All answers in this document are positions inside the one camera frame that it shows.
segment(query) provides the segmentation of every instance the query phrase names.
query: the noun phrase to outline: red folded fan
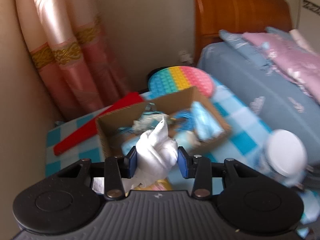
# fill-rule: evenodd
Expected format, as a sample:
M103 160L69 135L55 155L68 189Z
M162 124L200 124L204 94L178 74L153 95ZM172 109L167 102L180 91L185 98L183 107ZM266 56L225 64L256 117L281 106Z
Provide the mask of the red folded fan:
M68 149L96 135L97 128L96 128L95 120L97 117L103 114L106 114L108 112L111 112L126 106L130 106L136 103L140 103L143 101L144 101L143 98L137 92L129 93L124 98L121 98L119 101L115 102L108 109L98 114L95 118L93 118L92 120L90 120L89 122L81 126L79 129L75 130L69 136L64 138L61 142L57 143L53 147L54 155L59 156L60 154L67 151Z

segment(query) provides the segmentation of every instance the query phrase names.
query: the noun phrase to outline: ribbed gray surface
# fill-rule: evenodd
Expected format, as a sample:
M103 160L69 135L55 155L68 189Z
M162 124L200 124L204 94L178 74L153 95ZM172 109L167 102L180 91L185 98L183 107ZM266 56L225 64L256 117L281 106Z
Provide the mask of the ribbed gray surface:
M108 202L82 229L60 236L22 231L15 240L296 240L295 234L249 236L222 222L208 202L191 199L186 191L132 191L122 201Z

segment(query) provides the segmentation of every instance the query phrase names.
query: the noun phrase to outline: curtain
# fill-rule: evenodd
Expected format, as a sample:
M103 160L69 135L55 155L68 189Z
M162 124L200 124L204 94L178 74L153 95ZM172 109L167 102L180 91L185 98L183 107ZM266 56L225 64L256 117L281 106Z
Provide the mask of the curtain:
M67 120L129 92L94 0L16 0L16 6L36 69Z

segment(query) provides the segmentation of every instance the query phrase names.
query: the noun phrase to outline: crumpled white cloth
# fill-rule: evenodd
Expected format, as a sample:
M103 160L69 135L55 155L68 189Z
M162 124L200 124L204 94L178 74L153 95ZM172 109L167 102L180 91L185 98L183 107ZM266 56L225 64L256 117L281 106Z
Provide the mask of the crumpled white cloth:
M168 136L164 118L154 130L144 132L136 144L137 169L132 179L122 179L125 192L140 184L148 187L158 179L165 179L178 160L177 142Z

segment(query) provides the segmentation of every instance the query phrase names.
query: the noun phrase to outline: blue face mask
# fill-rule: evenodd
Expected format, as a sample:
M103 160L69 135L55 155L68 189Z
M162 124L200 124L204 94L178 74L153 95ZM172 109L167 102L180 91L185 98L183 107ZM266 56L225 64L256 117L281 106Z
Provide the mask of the blue face mask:
M203 107L200 102L192 102L190 111L194 118L195 132L201 141L216 138L223 132L218 121Z

